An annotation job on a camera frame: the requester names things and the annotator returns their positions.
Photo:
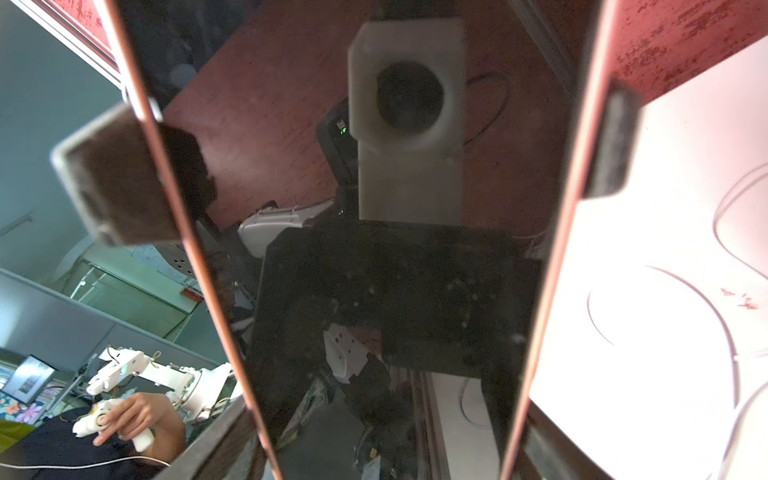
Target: wooden surface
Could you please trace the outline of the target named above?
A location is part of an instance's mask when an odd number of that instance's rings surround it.
[[[594,0],[541,0],[577,60]],[[460,0],[468,76],[509,79],[502,117],[465,149],[463,223],[513,235],[541,231],[551,215],[569,104],[504,0]],[[650,101],[768,34],[763,0],[626,0],[617,78]],[[335,194],[315,139],[317,121],[346,95],[346,49],[369,17],[365,1],[266,0],[164,112],[197,136],[215,176],[219,227],[268,200],[281,207]],[[467,136],[503,98],[499,83],[468,92]]]
[[[468,76],[501,71],[511,94],[502,117],[465,149],[464,223],[529,235],[554,203],[568,103],[511,9],[485,3],[458,3]],[[268,200],[287,207],[335,194],[315,126],[346,95],[346,49],[369,13],[368,2],[264,2],[167,107],[168,123],[200,142],[219,227]],[[468,136],[502,98],[500,82],[470,90]]]

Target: white wall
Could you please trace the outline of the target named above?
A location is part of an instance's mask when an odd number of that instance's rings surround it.
[[[0,267],[47,283],[86,236],[48,156],[72,131],[121,100],[120,91],[37,25],[0,0]]]

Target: desk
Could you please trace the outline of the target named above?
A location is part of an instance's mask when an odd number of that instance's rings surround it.
[[[704,480],[735,401],[768,380],[768,359],[733,361],[768,347],[768,279],[713,235],[723,196],[768,161],[767,58],[763,38],[649,103],[625,189],[578,207],[531,398],[617,480]],[[764,273],[767,211],[763,178],[718,230]],[[768,471],[766,422],[763,393],[728,478]]]

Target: white handheld controller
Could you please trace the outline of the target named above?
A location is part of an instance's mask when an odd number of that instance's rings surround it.
[[[81,439],[106,429],[108,424],[102,425],[101,420],[110,412],[110,410],[118,406],[120,402],[122,402],[120,399],[109,399],[94,404],[91,411],[86,416],[81,417],[74,423],[72,426],[72,433]],[[142,433],[136,435],[133,438],[133,441],[134,449],[137,452],[142,453],[152,446],[154,443],[154,435],[152,435],[150,429],[145,429]]]

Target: person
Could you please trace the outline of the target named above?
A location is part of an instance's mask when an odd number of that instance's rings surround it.
[[[77,438],[72,424],[90,408],[72,409],[47,420],[0,455],[8,465],[90,465],[135,455],[170,463],[184,450],[184,423],[165,395],[135,393],[112,409],[102,424],[107,428],[93,435]],[[152,427],[153,445],[141,454],[133,449],[131,439]],[[92,468],[13,469],[0,465],[0,478],[12,480],[135,480],[153,478],[163,464],[151,459],[128,459]]]

